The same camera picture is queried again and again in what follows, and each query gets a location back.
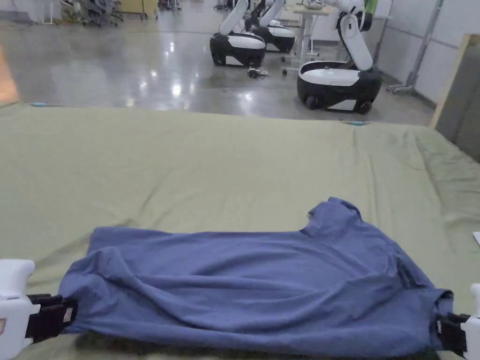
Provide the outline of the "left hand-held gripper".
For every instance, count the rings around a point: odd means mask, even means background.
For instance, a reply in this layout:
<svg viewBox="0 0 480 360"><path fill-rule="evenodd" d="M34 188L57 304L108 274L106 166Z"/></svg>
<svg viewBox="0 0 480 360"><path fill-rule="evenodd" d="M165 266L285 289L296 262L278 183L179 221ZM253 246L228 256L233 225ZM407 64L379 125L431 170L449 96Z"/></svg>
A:
<svg viewBox="0 0 480 360"><path fill-rule="evenodd" d="M50 294L26 295L26 284L34 270L32 260L0 261L2 350L23 350L33 343L55 338L76 319L78 302L74 299Z"/></svg>

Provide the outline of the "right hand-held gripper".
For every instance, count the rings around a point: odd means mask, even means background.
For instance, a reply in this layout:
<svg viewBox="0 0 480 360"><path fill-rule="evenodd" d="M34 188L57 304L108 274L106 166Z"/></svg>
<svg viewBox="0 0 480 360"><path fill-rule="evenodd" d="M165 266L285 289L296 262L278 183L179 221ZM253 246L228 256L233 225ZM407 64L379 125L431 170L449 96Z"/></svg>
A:
<svg viewBox="0 0 480 360"><path fill-rule="evenodd" d="M480 284L472 284L476 314L448 313L445 319L436 319L436 333L445 351L463 357L480 356Z"/></svg>

